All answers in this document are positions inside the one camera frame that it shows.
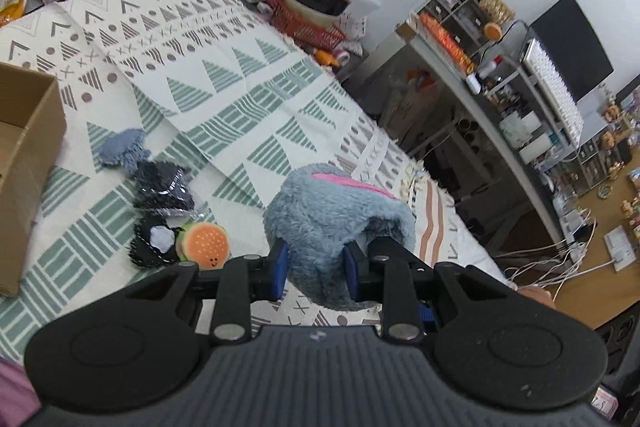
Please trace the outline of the grey pink plush slipper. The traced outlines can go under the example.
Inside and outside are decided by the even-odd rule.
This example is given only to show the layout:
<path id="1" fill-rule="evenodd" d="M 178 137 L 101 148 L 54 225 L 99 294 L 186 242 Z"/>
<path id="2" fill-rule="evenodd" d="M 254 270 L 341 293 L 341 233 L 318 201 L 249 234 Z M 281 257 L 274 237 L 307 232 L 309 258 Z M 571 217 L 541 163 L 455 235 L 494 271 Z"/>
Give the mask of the grey pink plush slipper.
<path id="1" fill-rule="evenodd" d="M 373 306 L 349 296 L 345 245 L 366 248 L 382 236 L 408 251 L 416 245 L 416 218 L 405 202 L 329 164 L 288 174 L 264 212 L 264 230 L 269 244 L 288 244 L 288 280 L 310 301 L 334 311 Z"/>

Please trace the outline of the plush hamburger toy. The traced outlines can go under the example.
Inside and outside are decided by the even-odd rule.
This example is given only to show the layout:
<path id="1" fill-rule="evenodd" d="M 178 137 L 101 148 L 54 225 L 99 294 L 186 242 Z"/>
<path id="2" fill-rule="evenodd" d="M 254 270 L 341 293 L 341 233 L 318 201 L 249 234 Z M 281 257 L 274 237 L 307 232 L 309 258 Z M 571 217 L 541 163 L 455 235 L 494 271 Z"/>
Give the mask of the plush hamburger toy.
<path id="1" fill-rule="evenodd" d="M 185 227 L 178 235 L 176 249 L 182 260 L 193 261 L 202 270 L 221 269 L 230 257 L 226 231 L 209 222 Z"/>

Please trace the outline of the black stitched fabric patch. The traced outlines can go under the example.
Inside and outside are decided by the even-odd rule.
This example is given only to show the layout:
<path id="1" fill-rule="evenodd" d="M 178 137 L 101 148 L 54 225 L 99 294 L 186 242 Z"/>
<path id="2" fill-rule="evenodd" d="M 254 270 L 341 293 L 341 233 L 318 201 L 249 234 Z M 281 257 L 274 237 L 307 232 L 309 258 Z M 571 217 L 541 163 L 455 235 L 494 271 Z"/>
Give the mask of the black stitched fabric patch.
<path id="1" fill-rule="evenodd" d="M 141 269 L 163 268 L 181 261 L 177 242 L 183 228 L 171 228 L 162 216 L 145 216 L 134 225 L 128 256 Z"/>

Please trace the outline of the light blue denim patch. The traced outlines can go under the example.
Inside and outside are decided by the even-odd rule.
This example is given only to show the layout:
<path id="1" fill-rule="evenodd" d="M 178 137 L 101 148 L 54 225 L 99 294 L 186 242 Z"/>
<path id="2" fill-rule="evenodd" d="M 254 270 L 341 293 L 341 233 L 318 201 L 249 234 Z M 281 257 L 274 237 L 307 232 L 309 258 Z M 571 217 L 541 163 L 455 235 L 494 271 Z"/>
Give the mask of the light blue denim patch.
<path id="1" fill-rule="evenodd" d="M 142 129 L 126 129 L 107 138 L 100 150 L 99 160 L 106 167 L 120 167 L 127 176 L 134 176 L 138 164 L 146 161 L 151 152 L 144 146 L 145 132 Z"/>

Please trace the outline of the striped tasselled throw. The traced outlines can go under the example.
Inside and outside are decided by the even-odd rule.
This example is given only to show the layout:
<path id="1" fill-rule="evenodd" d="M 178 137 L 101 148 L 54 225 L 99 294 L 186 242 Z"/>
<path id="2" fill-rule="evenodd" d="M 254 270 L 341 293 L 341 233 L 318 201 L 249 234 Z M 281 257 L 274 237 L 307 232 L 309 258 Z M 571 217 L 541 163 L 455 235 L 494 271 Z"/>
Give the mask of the striped tasselled throw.
<path id="1" fill-rule="evenodd" d="M 486 249 L 457 214 L 454 198 L 423 169 L 409 162 L 398 194 L 416 216 L 416 246 L 413 254 L 432 267 L 438 262 L 474 265 L 501 283 L 506 278 Z"/>

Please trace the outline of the patterned white green blanket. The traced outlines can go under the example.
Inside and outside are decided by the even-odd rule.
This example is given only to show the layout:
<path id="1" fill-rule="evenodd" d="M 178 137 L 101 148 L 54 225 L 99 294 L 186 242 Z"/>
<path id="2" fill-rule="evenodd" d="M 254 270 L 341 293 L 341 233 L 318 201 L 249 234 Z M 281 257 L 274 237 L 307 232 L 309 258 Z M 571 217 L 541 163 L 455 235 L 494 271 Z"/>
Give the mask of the patterned white green blanket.
<path id="1" fill-rule="evenodd" d="M 21 289 L 1 301 L 1 353 L 60 315 L 140 280 L 128 245 L 134 184 L 102 143 L 145 132 L 190 168 L 196 215 L 234 255 L 265 254 L 262 214 L 317 162 L 400 198 L 410 159 L 338 81 L 239 0 L 70 0 L 2 28 L 1 60 L 55 78 L 66 133 L 49 171 Z"/>

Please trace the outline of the grey metal shelf rack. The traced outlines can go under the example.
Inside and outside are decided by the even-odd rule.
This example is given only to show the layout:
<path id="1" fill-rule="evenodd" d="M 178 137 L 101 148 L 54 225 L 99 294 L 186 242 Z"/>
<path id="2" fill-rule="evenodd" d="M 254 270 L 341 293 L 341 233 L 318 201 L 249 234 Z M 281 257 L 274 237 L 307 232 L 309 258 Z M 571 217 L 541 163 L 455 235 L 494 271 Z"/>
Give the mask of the grey metal shelf rack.
<path id="1" fill-rule="evenodd" d="M 574 152 L 562 122 L 522 63 L 533 28 L 502 0 L 426 0 L 395 28 L 438 76 L 512 171 L 549 236 L 573 237 L 553 202 L 552 153 Z"/>

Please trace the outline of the orange plastic basket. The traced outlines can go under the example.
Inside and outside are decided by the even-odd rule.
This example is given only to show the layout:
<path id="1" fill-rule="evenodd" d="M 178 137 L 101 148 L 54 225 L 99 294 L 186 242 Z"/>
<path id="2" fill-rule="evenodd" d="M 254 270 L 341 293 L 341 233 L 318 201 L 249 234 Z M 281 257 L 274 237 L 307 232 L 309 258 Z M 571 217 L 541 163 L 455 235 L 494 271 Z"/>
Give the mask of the orange plastic basket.
<path id="1" fill-rule="evenodd" d="M 298 43 L 308 44 L 308 46 L 325 51 L 332 51 L 346 40 L 346 36 L 341 29 L 334 25 L 329 28 L 322 28 L 315 23 L 311 23 L 292 11 L 284 0 L 270 0 L 269 4 L 273 9 L 270 24 Z"/>

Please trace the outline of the wooden desk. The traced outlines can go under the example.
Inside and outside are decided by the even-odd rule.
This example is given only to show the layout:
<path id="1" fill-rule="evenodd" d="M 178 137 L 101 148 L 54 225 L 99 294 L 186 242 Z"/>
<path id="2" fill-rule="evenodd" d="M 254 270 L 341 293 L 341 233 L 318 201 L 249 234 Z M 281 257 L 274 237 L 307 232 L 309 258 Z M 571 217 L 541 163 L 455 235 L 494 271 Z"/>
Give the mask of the wooden desk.
<path id="1" fill-rule="evenodd" d="M 604 236 L 623 224 L 620 205 L 636 195 L 628 173 L 639 167 L 639 151 L 634 152 L 631 162 L 611 183 L 611 193 L 607 199 L 600 199 L 593 190 L 579 199 L 579 206 L 591 211 L 597 228 L 582 264 L 582 271 L 603 265 L 586 275 L 575 277 L 564 283 L 556 307 L 563 313 L 596 329 L 639 300 L 639 262 L 634 262 L 620 272 L 616 272 L 604 243 Z"/>

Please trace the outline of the white keyboard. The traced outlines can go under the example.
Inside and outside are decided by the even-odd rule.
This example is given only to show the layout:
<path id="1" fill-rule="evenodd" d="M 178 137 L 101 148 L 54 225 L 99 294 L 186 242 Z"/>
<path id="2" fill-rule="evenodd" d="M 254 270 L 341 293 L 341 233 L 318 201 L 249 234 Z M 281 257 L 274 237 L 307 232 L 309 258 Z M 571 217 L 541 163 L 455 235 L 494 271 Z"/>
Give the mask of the white keyboard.
<path id="1" fill-rule="evenodd" d="M 531 38 L 526 42 L 522 63 L 537 80 L 540 90 L 562 122 L 570 143 L 578 147 L 584 129 L 582 114 L 562 75 L 538 39 Z"/>

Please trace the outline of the brown cardboard box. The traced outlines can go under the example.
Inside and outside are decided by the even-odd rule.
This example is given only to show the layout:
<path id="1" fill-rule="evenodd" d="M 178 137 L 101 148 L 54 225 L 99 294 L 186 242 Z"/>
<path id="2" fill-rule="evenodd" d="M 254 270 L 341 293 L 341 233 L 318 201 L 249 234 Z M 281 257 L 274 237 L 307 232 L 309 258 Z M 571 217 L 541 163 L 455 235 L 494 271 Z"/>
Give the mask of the brown cardboard box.
<path id="1" fill-rule="evenodd" d="M 32 225 L 66 120 L 55 78 L 1 65 L 1 294 L 20 291 Z"/>

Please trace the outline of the pink purple cloth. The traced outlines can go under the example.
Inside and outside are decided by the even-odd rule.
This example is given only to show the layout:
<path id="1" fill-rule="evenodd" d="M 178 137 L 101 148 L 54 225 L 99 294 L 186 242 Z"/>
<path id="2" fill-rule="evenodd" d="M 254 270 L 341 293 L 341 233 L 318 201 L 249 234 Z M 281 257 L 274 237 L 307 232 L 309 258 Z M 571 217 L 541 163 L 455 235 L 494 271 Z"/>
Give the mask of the pink purple cloth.
<path id="1" fill-rule="evenodd" d="M 21 426 L 40 409 L 40 401 L 23 367 L 7 359 L 0 363 L 0 425 Z"/>

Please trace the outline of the black computer monitor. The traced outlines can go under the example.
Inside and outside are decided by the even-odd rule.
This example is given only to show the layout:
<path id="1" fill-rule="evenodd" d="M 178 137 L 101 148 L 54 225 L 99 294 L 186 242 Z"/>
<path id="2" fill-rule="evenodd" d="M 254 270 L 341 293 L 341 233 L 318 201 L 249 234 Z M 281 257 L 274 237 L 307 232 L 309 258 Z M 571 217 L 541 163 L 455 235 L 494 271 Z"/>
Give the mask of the black computer monitor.
<path id="1" fill-rule="evenodd" d="M 608 54 L 576 0 L 558 0 L 532 27 L 576 102 L 613 74 Z"/>

